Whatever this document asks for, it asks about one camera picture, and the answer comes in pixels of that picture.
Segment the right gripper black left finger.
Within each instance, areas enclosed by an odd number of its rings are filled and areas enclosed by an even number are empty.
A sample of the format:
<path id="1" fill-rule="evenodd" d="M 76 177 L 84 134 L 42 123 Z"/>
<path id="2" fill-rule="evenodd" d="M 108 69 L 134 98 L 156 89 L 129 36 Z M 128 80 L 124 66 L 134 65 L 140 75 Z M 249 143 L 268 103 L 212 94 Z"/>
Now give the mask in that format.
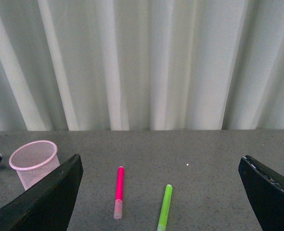
<path id="1" fill-rule="evenodd" d="M 0 231 L 67 230 L 82 175 L 81 157 L 75 154 L 0 209 Z"/>

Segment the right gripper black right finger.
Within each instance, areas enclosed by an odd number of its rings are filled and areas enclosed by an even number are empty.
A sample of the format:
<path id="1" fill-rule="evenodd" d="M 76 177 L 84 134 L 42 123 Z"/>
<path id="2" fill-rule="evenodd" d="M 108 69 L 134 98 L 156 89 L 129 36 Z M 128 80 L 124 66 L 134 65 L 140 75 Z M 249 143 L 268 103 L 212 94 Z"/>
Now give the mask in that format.
<path id="1" fill-rule="evenodd" d="M 238 172 L 262 230 L 284 231 L 284 176 L 249 155 Z"/>

